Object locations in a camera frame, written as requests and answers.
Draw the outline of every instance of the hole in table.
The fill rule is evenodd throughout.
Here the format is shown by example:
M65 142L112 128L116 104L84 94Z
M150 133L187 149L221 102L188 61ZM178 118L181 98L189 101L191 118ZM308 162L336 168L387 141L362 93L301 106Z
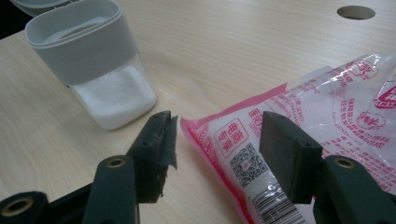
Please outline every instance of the hole in table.
M337 14L350 20L368 20L375 16L375 11L368 7L347 6L340 7Z

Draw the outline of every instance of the round hole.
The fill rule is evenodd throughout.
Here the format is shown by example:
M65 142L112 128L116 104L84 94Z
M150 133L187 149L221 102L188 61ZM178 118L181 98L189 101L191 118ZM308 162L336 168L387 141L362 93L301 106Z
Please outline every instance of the round hole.
M124 163L125 163L124 159L116 158L112 161L109 161L107 166L110 168L117 168L117 167L122 166Z
M375 11L368 7L348 6L340 7L337 14L350 20L368 20L375 16Z
M14 217L29 209L33 205L33 198L28 196L15 200L12 203L7 204L2 210L1 215L3 217Z
M341 166L341 167L344 167L344 168L347 168L347 169L353 169L353 168L355 168L355 163L353 163L353 162L350 161L350 160L338 158L338 159L335 159L334 161L335 161L335 163L336 163L337 165L339 165L339 166Z

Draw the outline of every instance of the wooden table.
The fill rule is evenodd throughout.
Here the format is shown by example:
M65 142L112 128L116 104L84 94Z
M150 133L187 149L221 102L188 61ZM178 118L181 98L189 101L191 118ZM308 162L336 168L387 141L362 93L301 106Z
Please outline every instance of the wooden table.
M51 201L124 154L148 117L199 119L325 65L396 53L396 2L119 0L158 96L147 115L101 130L29 48L24 32L0 41L0 200L39 190ZM337 15L348 5L369 20ZM178 129L178 169L164 197L141 204L142 223L241 223L231 195Z

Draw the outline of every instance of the gray plastic lid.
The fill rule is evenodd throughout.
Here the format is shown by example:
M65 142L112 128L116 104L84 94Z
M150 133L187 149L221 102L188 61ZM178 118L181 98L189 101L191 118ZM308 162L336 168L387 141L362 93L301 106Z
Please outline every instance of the gray plastic lid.
M43 13L26 24L26 39L66 86L103 76L137 53L120 6L82 0Z

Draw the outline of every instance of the salt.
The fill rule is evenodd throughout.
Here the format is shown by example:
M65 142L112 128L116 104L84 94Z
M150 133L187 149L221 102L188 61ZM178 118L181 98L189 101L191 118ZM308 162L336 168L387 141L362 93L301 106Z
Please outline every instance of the salt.
M105 130L119 128L136 119L156 102L149 81L131 64L71 89Z

